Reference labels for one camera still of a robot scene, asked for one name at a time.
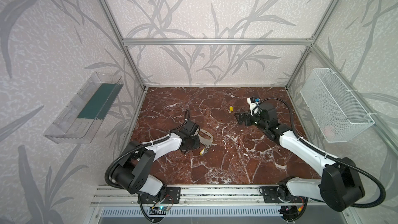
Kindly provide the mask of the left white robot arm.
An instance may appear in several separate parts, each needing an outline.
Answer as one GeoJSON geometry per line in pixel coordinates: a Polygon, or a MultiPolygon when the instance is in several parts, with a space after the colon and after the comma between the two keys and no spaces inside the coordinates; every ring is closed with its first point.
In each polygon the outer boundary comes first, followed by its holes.
{"type": "Polygon", "coordinates": [[[130,194],[144,193],[163,199],[166,184],[150,174],[153,163],[176,151],[200,147],[199,125],[187,120],[181,127],[154,141],[130,142],[122,155],[105,171],[107,185],[124,189],[130,194]]]}

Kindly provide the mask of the silver metal key holder plate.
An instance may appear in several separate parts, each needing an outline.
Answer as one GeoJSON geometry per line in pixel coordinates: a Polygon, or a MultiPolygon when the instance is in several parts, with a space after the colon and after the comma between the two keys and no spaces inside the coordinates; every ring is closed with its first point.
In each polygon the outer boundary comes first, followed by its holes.
{"type": "Polygon", "coordinates": [[[214,137],[208,131],[201,129],[198,132],[200,143],[203,144],[206,148],[209,148],[213,144],[214,137]]]}

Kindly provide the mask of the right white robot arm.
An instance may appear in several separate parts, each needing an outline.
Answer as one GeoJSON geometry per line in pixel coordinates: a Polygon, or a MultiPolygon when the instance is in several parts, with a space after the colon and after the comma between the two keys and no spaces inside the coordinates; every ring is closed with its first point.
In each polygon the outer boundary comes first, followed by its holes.
{"type": "Polygon", "coordinates": [[[279,122],[272,105],[262,103],[258,107],[256,114],[235,113],[238,124],[257,127],[268,139],[294,153],[321,176],[321,179],[290,176],[280,181],[277,195],[283,202],[290,202],[295,197],[312,198],[341,212],[365,196],[363,183],[352,160],[345,157],[343,163],[338,163],[335,157],[321,155],[314,150],[314,145],[297,137],[290,127],[279,122]]]}

